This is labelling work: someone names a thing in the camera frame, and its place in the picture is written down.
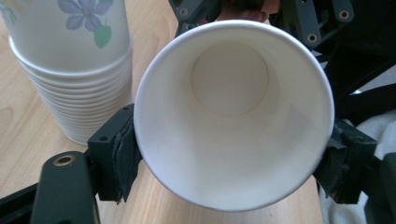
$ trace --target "person's hand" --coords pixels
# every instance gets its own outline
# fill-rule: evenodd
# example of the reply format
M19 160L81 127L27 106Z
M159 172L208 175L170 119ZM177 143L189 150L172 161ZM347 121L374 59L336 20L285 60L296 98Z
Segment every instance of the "person's hand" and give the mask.
M223 10L218 17L219 21L224 20L249 20L249 21L266 21L270 14L277 13L280 8L280 0L265 0L262 9L241 10L237 7L237 1L243 0L225 0Z

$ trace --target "purple flower print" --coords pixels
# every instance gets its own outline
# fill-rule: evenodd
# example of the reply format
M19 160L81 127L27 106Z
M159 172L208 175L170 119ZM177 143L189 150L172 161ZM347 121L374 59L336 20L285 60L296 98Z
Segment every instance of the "purple flower print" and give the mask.
M96 15L105 15L112 4L113 0L58 0L61 11L71 15L66 22L68 30L77 30L85 21L85 28L91 32L102 26Z

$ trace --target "wooden table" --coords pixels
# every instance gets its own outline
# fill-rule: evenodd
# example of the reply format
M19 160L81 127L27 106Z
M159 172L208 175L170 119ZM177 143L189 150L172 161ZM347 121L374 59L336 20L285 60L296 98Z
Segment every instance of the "wooden table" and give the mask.
M177 21L166 0L126 1L134 36L135 96L154 56L174 38ZM69 150L85 151L66 138L40 100L9 48L0 22L0 198L38 181L42 164ZM139 165L127 203L99 202L102 223L315 223L322 222L316 182L311 177L288 198L245 213L224 213L188 203L164 188L146 164Z

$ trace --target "white paper cup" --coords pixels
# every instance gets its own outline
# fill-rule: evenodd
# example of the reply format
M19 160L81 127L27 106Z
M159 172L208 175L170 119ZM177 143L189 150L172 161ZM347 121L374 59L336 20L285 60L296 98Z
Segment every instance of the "white paper cup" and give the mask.
M332 132L332 93L296 39L252 21L220 21L167 45L134 106L142 156L192 203L247 211L293 193Z
M88 72L113 64L131 44L125 5L114 0L5 3L3 15L19 58L59 72Z

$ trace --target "stacked paper cup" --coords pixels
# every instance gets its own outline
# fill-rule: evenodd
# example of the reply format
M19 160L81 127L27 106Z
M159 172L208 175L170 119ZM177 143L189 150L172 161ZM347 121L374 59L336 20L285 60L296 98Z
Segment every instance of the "stacked paper cup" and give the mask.
M86 145L132 102L132 38L123 1L7 3L12 50L64 134Z

